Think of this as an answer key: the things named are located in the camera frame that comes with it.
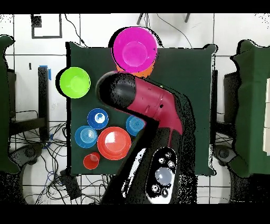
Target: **pink bowl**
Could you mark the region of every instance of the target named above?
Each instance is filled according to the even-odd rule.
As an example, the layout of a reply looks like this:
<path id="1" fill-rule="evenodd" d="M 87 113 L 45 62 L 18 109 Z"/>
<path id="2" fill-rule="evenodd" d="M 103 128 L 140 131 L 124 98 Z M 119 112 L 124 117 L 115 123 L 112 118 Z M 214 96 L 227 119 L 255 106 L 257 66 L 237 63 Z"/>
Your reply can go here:
<path id="1" fill-rule="evenodd" d="M 116 37 L 112 56 L 126 72 L 141 72 L 149 68 L 158 52 L 155 37 L 145 28 L 129 27 Z"/>

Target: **blue clip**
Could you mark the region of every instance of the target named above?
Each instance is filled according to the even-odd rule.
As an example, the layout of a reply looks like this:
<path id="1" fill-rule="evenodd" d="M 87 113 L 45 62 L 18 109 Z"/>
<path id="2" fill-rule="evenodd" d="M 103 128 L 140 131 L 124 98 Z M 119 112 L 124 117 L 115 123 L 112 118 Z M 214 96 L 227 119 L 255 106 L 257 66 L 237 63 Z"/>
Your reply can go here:
<path id="1" fill-rule="evenodd" d="M 50 146 L 51 145 L 51 143 L 50 142 L 47 142 L 47 146 Z M 43 150 L 45 150 L 46 149 L 46 147 L 44 146 L 43 147 Z"/>
<path id="2" fill-rule="evenodd" d="M 49 79 L 49 80 L 52 80 L 52 77 L 51 77 L 51 69 L 48 70 L 48 79 Z"/>

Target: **lime green bowl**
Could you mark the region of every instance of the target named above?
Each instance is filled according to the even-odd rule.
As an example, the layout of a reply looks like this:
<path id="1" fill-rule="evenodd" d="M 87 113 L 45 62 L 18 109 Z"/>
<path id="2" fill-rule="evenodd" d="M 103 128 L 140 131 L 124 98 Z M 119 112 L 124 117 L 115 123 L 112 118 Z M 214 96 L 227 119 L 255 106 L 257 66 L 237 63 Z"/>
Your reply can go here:
<path id="1" fill-rule="evenodd" d="M 73 99 L 83 97 L 90 89 L 90 78 L 86 71 L 78 67 L 70 67 L 60 77 L 60 88 L 63 93 Z"/>

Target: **green tabletop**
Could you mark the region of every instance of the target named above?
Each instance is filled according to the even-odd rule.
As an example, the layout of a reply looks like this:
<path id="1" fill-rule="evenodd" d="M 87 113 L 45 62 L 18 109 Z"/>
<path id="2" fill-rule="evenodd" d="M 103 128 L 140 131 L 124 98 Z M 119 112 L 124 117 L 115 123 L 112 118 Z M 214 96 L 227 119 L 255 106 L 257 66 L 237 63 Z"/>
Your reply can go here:
<path id="1" fill-rule="evenodd" d="M 91 152 L 98 152 L 97 145 L 80 148 L 74 139 L 75 131 L 87 125 L 87 115 L 94 108 L 102 108 L 109 115 L 107 127 L 118 126 L 126 129 L 128 114 L 103 105 L 95 95 L 98 79 L 109 71 L 116 70 L 110 48 L 81 48 L 70 42 L 71 66 L 84 69 L 90 76 L 91 87 L 82 98 L 71 99 L 71 173 L 73 174 L 116 174 L 122 160 L 109 161 L 101 156 L 99 166 L 88 170 L 83 159 Z M 158 49 L 158 58 L 153 72 L 146 80 L 162 85 L 165 89 L 176 90 L 191 101 L 196 121 L 196 168 L 198 175 L 214 175 L 208 166 L 211 56 L 216 51 L 213 44 L 204 49 Z"/>

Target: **blue bowl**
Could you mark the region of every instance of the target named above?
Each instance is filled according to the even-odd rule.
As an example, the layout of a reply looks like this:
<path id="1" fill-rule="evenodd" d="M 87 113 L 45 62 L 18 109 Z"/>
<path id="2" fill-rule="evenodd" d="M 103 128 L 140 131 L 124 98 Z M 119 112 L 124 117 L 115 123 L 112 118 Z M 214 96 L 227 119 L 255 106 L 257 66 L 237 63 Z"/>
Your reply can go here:
<path id="1" fill-rule="evenodd" d="M 144 125 L 144 120 L 133 115 L 129 116 L 126 121 L 126 129 L 128 133 L 132 136 L 136 136 L 137 133 L 144 128 Z"/>
<path id="2" fill-rule="evenodd" d="M 103 129 L 109 122 L 108 114 L 103 109 L 93 109 L 87 116 L 87 122 L 94 129 Z"/>
<path id="3" fill-rule="evenodd" d="M 81 126 L 75 132 L 75 141 L 82 148 L 90 148 L 97 143 L 98 134 L 90 126 Z"/>

